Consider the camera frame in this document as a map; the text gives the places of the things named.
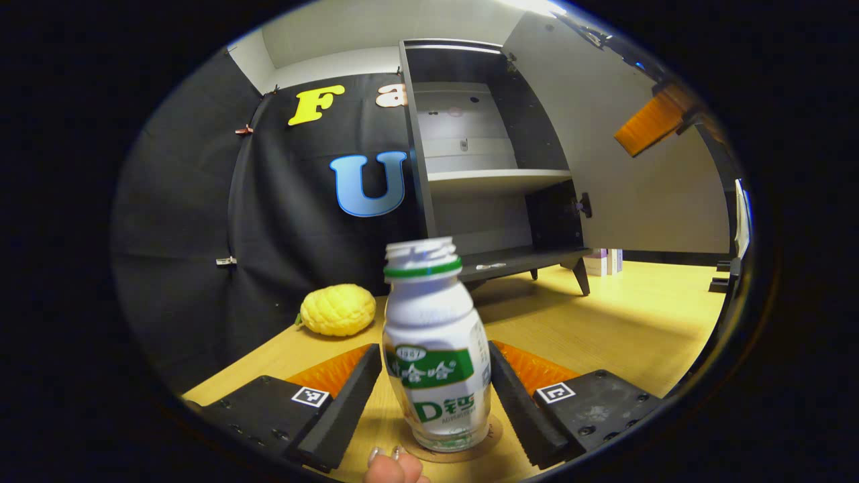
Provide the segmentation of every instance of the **cabinet leg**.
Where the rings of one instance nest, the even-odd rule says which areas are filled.
[[[576,280],[579,282],[579,287],[582,289],[582,295],[590,294],[590,284],[588,284],[588,271],[585,269],[585,260],[581,258],[573,267],[573,273],[576,275]]]

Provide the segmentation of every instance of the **white yogurt drink bottle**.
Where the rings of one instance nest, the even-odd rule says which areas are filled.
[[[451,237],[387,245],[382,346],[387,374],[415,439],[462,451],[489,431],[489,343]]]

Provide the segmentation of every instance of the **green bottle label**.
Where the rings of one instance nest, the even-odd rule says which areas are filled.
[[[385,350],[388,373],[399,377],[404,388],[426,389],[465,381],[472,374],[468,349],[427,351],[417,345],[398,345]]]

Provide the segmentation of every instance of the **citron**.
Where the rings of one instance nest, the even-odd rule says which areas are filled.
[[[355,284],[339,284],[314,290],[304,297],[295,324],[323,335],[345,336],[368,326],[373,317],[373,294]]]

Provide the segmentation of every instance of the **cabinet door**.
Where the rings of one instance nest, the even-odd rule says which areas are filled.
[[[526,13],[504,43],[555,128],[588,247],[727,253],[728,209],[701,135],[688,129],[631,158],[614,133],[652,97],[654,81],[563,22]]]

